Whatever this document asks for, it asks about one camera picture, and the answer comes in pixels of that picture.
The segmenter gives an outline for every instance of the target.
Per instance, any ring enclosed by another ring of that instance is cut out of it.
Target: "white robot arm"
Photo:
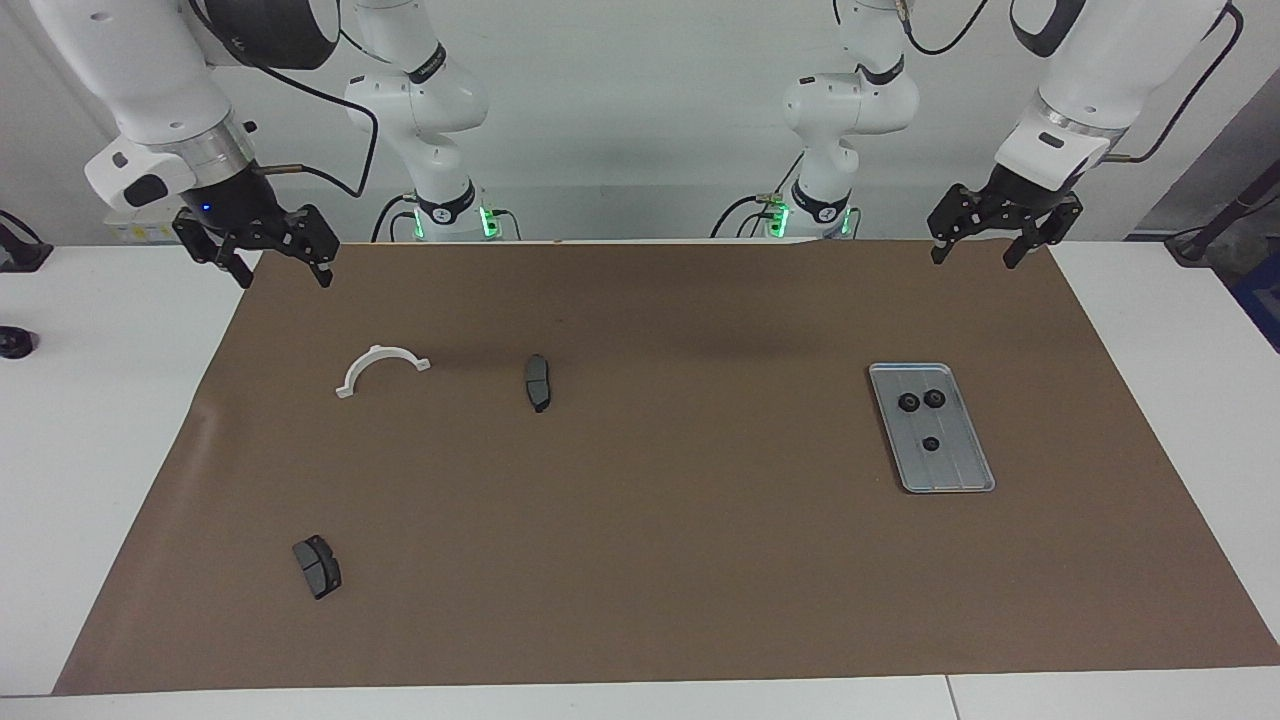
[[[479,127],[489,111],[484,86],[448,59],[420,0],[356,0],[367,49],[399,72],[366,74],[347,86],[347,100],[378,115],[381,137],[404,161],[417,196],[426,240],[489,240],[498,223],[485,210],[462,165],[462,152],[444,133]],[[357,127],[369,118],[351,113]]]
[[[786,119],[804,142],[800,177],[790,188],[785,233],[827,237],[840,229],[858,173],[851,135],[906,128],[920,91],[905,72],[906,36],[893,0],[837,0],[840,38],[851,73],[800,78],[786,94]]]
[[[243,287],[253,275],[236,255],[238,249],[297,258],[321,286],[329,284],[337,237],[314,206],[287,213],[276,202],[230,100],[210,77],[205,46],[214,44],[210,37],[197,40],[202,29],[186,1],[32,0],[32,6],[59,53],[120,128],[120,137],[84,168],[99,196],[128,210],[180,195],[187,209],[174,229],[192,259],[214,263]],[[215,10],[221,10],[264,32],[287,26],[288,42],[270,37],[276,51],[269,60],[279,61],[276,67],[315,67],[333,51],[308,0],[204,0],[204,8],[215,20]],[[250,32],[237,31],[236,40],[257,46]],[[227,60],[223,53],[216,61]]]
[[[1228,0],[1053,0],[1034,19],[1018,10],[1015,0],[1014,32],[1050,58],[1048,73],[996,151],[986,187],[955,184],[929,215],[934,263],[986,229],[1021,231],[1005,254],[1009,268],[1060,242],[1083,211],[1071,192],[1080,176],[1103,160],[1224,12],[1240,19]]]

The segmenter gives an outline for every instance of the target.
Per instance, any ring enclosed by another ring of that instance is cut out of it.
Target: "brown paper mat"
[[[1048,254],[963,250],[268,255],[56,692],[1280,664]],[[374,343],[435,366],[338,400]],[[901,360],[952,366],[995,493],[901,492]]]

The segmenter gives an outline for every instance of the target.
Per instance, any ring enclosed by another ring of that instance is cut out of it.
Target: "white semicircular plastic part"
[[[417,368],[419,373],[431,366],[430,360],[426,357],[419,357],[403,347],[383,347],[380,345],[375,345],[369,348],[369,352],[357,357],[356,361],[351,364],[351,368],[347,369],[347,382],[335,391],[338,397],[351,397],[352,395],[356,395],[356,379],[360,374],[374,363],[392,357],[399,357],[401,360],[412,363],[413,366]]]

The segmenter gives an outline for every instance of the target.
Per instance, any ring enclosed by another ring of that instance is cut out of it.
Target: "black round part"
[[[36,348],[31,333],[22,328],[0,327],[0,357],[20,360]]]
[[[252,163],[223,182],[180,193],[182,200],[200,224],[215,231],[244,231],[255,223],[276,227],[284,210],[271,183],[256,170]]]
[[[205,14],[232,55],[275,69],[314,70],[338,47],[320,28],[311,0],[205,0]]]

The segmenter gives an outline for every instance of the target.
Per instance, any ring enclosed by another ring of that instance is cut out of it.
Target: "black object on table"
[[[0,357],[22,360],[36,350],[36,336],[22,329],[0,327]]]
[[[541,355],[534,355],[525,363],[525,392],[534,413],[543,413],[552,406],[550,365]]]
[[[342,570],[338,568],[338,559],[333,556],[329,543],[320,536],[310,538],[293,546],[293,556],[298,559],[302,568],[302,577],[311,588],[311,594],[320,600],[324,596],[342,587]]]
[[[38,270],[45,264],[45,258],[49,258],[49,254],[54,251],[54,246],[42,242],[27,223],[13,214],[0,210],[0,218],[9,220],[36,241],[35,243],[23,242],[13,231],[0,223],[0,273],[35,273]]]

